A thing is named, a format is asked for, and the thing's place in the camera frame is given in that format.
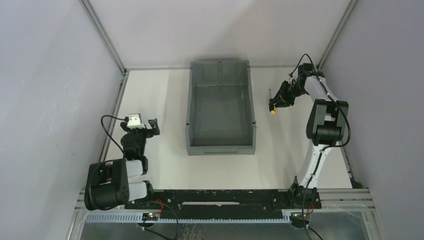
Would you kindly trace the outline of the yellow black handled screwdriver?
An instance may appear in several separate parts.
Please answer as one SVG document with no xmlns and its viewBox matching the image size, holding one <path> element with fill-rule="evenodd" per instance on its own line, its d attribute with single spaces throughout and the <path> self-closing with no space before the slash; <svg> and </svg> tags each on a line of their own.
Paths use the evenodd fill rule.
<svg viewBox="0 0 424 240">
<path fill-rule="evenodd" d="M 272 115 L 274 115 L 276 113 L 274 98 L 272 96 L 271 89 L 269 88 L 268 90 L 269 90 L 268 110 Z"/>
</svg>

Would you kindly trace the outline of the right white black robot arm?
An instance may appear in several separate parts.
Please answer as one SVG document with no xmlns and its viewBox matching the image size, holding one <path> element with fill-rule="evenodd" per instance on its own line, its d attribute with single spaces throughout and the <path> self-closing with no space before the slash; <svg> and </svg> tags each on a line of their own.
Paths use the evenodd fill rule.
<svg viewBox="0 0 424 240">
<path fill-rule="evenodd" d="M 317 206 L 318 180 L 325 160 L 332 149 L 340 147 L 338 143 L 344 134 L 350 132 L 349 104 L 334 96 L 322 76 L 303 74 L 292 81 L 283 81 L 275 96 L 269 99 L 270 113 L 293 106 L 295 99 L 302 95 L 308 95 L 313 106 L 305 130 L 309 140 L 306 157 L 287 192 L 288 202 L 297 209 Z"/>
</svg>

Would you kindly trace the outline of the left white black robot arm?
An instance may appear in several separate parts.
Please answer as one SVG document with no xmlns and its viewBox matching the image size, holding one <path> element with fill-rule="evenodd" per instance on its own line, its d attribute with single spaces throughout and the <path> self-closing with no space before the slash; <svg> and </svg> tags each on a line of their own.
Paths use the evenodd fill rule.
<svg viewBox="0 0 424 240">
<path fill-rule="evenodd" d="M 84 193 L 84 204 L 89 211 L 107 211 L 135 200 L 153 199 L 153 186 L 148 180 L 130 181 L 147 174 L 146 143 L 149 138 L 160 135 L 158 120 L 150 119 L 148 123 L 150 127 L 138 116 L 126 117 L 120 123 L 125 131 L 120 139 L 122 158 L 89 166 Z"/>
</svg>

